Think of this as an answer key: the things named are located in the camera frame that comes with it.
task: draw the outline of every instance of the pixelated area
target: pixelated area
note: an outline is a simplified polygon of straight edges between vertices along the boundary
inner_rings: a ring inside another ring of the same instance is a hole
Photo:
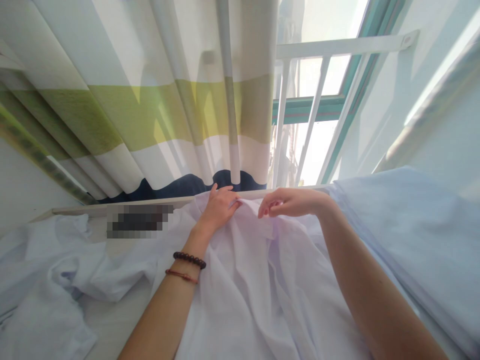
[[[172,205],[117,205],[106,207],[107,239],[152,239],[173,214]]]

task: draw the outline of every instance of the white cloth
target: white cloth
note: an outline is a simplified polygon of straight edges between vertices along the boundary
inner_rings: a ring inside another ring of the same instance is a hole
[[[53,216],[0,241],[0,359],[84,359],[97,339],[74,298],[118,301],[155,262],[110,260],[88,216]]]
[[[58,227],[57,240],[52,233],[35,238],[17,234],[17,243],[26,244],[30,257],[47,260],[1,333],[0,358],[83,359],[96,336],[72,294],[78,290],[117,301],[142,275],[153,281],[153,294],[207,199],[206,193],[196,196],[169,216],[167,230],[158,232],[157,239],[140,240],[117,260],[105,255],[104,243],[86,243],[88,231],[75,234],[70,229],[68,249]],[[369,358],[335,279],[318,221],[283,216],[258,220],[258,202],[243,202],[211,239],[208,266],[200,274],[176,358]],[[72,218],[56,217],[57,223],[66,219]],[[86,227],[86,218],[81,220]],[[8,239],[12,247],[15,241]],[[4,254],[2,261],[8,266],[28,264],[25,252],[17,251],[20,255],[9,259]]]
[[[355,232],[471,359],[480,359],[480,207],[409,167],[328,187]]]

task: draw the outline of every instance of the hand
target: hand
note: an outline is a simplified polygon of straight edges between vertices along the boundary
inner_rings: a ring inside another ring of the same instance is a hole
[[[197,222],[200,228],[212,235],[225,225],[242,205],[241,202],[236,201],[230,206],[233,201],[240,199],[236,192],[231,191],[233,186],[225,186],[218,191],[217,187],[216,183],[213,184],[206,208]]]
[[[321,191],[281,187],[265,195],[258,209],[258,218],[261,219],[265,215],[271,218],[278,215],[291,217],[318,215],[322,203],[330,200],[330,196]]]

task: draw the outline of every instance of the beaded bracelet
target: beaded bracelet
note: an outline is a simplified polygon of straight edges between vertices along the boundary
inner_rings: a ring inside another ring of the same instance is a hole
[[[182,259],[182,260],[186,260],[190,263],[193,263],[195,265],[198,265],[200,267],[200,270],[203,270],[207,267],[207,263],[205,261],[203,261],[202,259],[198,258],[198,257],[195,257],[193,255],[189,255],[185,252],[180,252],[180,251],[175,251],[173,253],[173,258],[174,259]]]

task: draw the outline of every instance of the navy wave pattern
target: navy wave pattern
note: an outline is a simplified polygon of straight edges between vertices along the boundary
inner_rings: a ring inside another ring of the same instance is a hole
[[[267,188],[267,184],[258,184],[254,178],[245,171],[240,171],[240,184],[232,184],[230,170],[220,170],[213,175],[213,182],[218,184],[219,188],[233,185],[233,191],[241,192],[248,190],[262,190]],[[146,179],[143,179],[137,190],[132,193],[122,192],[115,197],[107,197],[98,202],[100,204],[127,203],[140,200],[179,198],[185,196],[194,196],[210,191],[213,185],[207,186],[203,180],[193,174],[184,175],[171,182],[167,186],[153,190]]]

